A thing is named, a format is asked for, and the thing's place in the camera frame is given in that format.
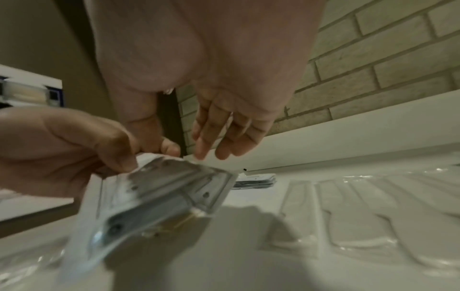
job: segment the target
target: hand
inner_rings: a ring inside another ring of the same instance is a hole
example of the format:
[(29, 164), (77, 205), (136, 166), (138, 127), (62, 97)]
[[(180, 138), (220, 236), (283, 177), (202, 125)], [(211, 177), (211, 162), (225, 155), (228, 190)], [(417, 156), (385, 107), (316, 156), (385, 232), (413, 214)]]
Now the hand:
[(204, 159), (243, 155), (271, 128), (308, 61), (324, 0), (86, 0), (96, 55), (121, 119), (157, 151), (156, 92), (192, 81)]
[[(0, 140), (0, 188), (37, 196), (79, 197), (103, 165), (134, 170), (140, 150), (118, 122), (52, 107), (0, 110)], [(161, 152), (180, 149), (163, 139)]]

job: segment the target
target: fingernail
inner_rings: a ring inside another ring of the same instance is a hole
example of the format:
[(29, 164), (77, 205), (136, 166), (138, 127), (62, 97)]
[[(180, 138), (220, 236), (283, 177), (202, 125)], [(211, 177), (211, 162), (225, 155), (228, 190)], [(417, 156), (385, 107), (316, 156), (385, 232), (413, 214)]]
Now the fingernail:
[(118, 163), (125, 172), (134, 171), (138, 167), (138, 162), (134, 155), (120, 157)]

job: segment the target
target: brick wall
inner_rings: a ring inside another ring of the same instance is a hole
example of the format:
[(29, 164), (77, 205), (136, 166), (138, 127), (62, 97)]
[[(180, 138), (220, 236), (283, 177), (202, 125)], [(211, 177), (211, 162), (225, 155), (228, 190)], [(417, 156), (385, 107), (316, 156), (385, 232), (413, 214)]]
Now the brick wall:
[[(460, 89), (460, 0), (328, 0), (310, 62), (269, 135)], [(177, 91), (187, 152), (197, 109)]]

